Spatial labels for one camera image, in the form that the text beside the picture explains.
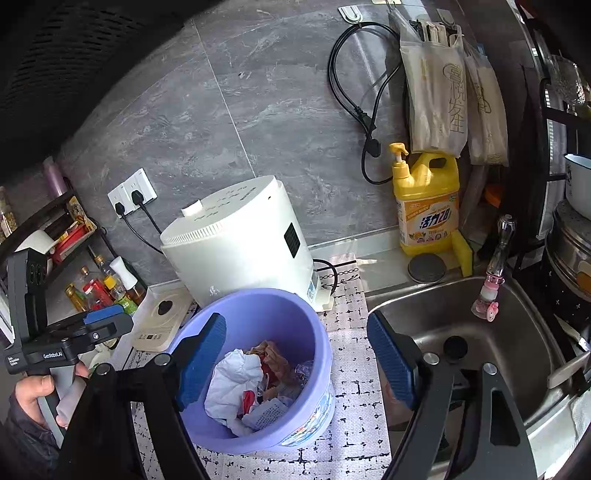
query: faucet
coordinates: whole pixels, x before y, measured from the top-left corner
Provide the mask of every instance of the faucet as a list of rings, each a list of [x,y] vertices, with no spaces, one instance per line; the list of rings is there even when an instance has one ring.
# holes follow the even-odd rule
[[[491,261],[486,268],[486,279],[480,290],[480,296],[472,304],[472,313],[478,318],[492,322],[499,312],[496,296],[499,288],[505,282],[503,270],[509,255],[509,242],[515,233],[515,221],[509,214],[503,215],[497,222],[499,243],[495,248]]]

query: yellow bottle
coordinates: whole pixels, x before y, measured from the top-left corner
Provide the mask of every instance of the yellow bottle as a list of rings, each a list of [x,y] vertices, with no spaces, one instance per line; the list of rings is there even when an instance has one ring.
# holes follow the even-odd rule
[[[390,144],[390,152],[395,155],[392,183],[402,250],[411,257],[450,250],[451,233],[459,219],[456,159],[442,153],[423,153],[409,171],[402,159],[402,153],[408,155],[404,144]],[[445,158],[442,168],[430,168],[436,158]]]

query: electrical outlet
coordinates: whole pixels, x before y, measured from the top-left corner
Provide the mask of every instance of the electrical outlet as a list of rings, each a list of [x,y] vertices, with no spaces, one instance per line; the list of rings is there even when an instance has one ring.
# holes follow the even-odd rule
[[[144,169],[141,168],[109,192],[108,197],[113,208],[115,208],[117,202],[120,202],[125,207],[126,215],[136,211],[139,207],[131,200],[131,192],[134,190],[139,190],[142,193],[144,204],[158,197]]]
[[[134,210],[137,210],[139,207],[135,206],[134,203],[131,201],[131,197],[127,195],[125,191],[125,186],[123,183],[117,185],[113,190],[111,190],[108,195],[109,200],[111,201],[111,205],[113,209],[115,209],[115,205],[119,202],[122,203],[125,207],[125,214],[129,214]]]
[[[139,169],[131,177],[125,180],[123,185],[125,186],[125,191],[127,192],[129,198],[131,198],[131,193],[134,190],[139,190],[144,196],[144,204],[157,198],[156,192],[148,180],[148,176],[144,172],[143,168]]]

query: red package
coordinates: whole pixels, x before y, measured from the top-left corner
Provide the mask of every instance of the red package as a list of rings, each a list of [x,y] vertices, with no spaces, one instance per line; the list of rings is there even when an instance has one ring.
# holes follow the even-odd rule
[[[262,370],[262,374],[263,375],[265,375],[265,374],[269,375],[269,386],[277,385],[279,383],[279,380],[277,379],[277,376],[273,373],[273,370],[271,370],[271,367],[269,367],[269,365],[267,365],[265,363],[265,358],[267,356],[264,353],[258,353],[257,355],[261,359],[261,370]]]
[[[246,390],[242,396],[242,411],[244,414],[250,412],[252,404],[255,402],[255,393],[252,390]]]

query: person's thumb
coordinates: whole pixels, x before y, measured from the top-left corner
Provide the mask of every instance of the person's thumb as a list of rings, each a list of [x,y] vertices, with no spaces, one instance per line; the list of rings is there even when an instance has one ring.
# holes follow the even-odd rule
[[[53,392],[54,383],[51,375],[44,377],[25,377],[18,381],[14,396],[22,410],[31,420],[39,425],[45,425],[41,409],[37,403],[38,397],[45,397]]]

